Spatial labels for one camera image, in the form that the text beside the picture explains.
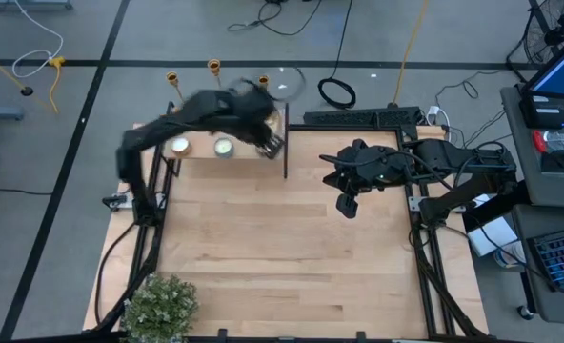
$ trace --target keyboard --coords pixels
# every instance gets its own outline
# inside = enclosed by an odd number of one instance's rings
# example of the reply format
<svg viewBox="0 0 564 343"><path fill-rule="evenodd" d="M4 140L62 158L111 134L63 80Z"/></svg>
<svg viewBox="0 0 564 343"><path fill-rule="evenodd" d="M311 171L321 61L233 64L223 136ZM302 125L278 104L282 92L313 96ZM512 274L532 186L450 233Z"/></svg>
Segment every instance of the keyboard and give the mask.
<svg viewBox="0 0 564 343"><path fill-rule="evenodd" d="M420 117L417 106L396 109L365 109L351 111L312 111L303 115L306 124L351 125L363 127L398 127L415 125Z"/></svg>
<svg viewBox="0 0 564 343"><path fill-rule="evenodd" d="M564 232L528 239L542 273L559 288L564 289Z"/></svg>

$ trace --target chair wheel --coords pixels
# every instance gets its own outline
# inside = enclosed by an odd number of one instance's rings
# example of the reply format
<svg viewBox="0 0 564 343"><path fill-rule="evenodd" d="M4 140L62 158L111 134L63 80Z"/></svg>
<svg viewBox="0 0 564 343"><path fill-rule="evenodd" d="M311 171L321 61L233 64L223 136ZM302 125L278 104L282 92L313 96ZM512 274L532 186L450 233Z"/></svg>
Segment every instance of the chair wheel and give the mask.
<svg viewBox="0 0 564 343"><path fill-rule="evenodd" d="M528 307L525 305L519 306L517 308L517 313L519 313L519 315L525 320L534 319L534 314L531 313L530 310L528 310Z"/></svg>

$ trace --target fan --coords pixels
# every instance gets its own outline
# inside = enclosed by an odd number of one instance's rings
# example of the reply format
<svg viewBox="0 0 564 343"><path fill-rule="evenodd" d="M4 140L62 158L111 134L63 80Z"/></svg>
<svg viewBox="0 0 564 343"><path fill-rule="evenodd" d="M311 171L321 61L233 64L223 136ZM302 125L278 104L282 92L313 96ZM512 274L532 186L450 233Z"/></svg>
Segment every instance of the fan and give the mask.
<svg viewBox="0 0 564 343"><path fill-rule="evenodd" d="M511 62L511 56L523 45L528 63L540 67L564 46L564 0L544 0L530 9L523 36L507 56L507 67L521 79L526 79Z"/></svg>

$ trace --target green plant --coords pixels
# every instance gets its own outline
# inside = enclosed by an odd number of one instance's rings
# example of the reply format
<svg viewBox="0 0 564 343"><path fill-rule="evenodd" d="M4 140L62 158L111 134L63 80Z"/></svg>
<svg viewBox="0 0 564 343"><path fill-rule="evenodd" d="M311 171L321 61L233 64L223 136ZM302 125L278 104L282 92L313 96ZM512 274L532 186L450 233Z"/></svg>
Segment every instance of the green plant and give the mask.
<svg viewBox="0 0 564 343"><path fill-rule="evenodd" d="M144 343L182 341L198 309L193 284L155 274L149 275L125 306L123 327L130 342Z"/></svg>

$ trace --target gray floor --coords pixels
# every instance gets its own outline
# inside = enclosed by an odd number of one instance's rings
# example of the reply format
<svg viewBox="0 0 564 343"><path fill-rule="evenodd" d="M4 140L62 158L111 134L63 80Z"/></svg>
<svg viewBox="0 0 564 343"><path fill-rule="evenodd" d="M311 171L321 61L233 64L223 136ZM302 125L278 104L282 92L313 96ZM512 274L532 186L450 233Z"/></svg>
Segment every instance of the gray floor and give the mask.
<svg viewBox="0 0 564 343"><path fill-rule="evenodd" d="M347 0L325 0L306 29L295 37L279 37L263 28L227 33L235 22L254 20L260 0L132 0L112 52L113 59L154 60L333 60L343 27ZM45 26L65 37L67 59L98 59L120 0L74 1L75 10L31 12ZM315 5L290 0L272 25L293 30ZM421 0L361 0L354 2L342 60L398 62L402 59ZM520 37L527 19L523 0L433 1L410 57L417 62L503 62ZM40 31L16 11L0 13L0 58L12 59L34 49L55 49L54 36ZM153 119L175 100L164 76L170 69L108 68L91 118L74 161L68 185L51 228L15 338L78 333L95 277L99 253L109 221L100 204L114 191L114 149L120 134L134 122ZM50 191L55 183L71 135L90 87L95 68L65 67L55 94L61 113L44 111L22 97L0 74L0 104L25 108L22 122L0 122L0 187ZM214 88L204 69L178 69L181 88L188 95ZM304 111L329 107L315 87L329 69L303 69L305 92L291 103L294 123ZM407 70L398 103L427 111L444 85L455 84L475 71ZM292 69L223 69L223 83L240 76L270 76L271 90L285 95L299 79ZM398 70L340 69L336 77L358 94L357 108L384 107L392 100ZM54 73L45 69L24 80L47 99ZM471 134L501 109L498 90L516 82L510 72L479 75L476 100L461 88L448 90L441 105L454 127ZM330 89L335 95L338 91ZM505 119L477 140L509 133ZM514 152L513 141L503 140ZM0 192L0 329L24 269L49 198ZM514 307L524 302L519 276L503 272L490 257L475 260L490 330L503 338L534 342L564 341L564 325L526 322Z"/></svg>

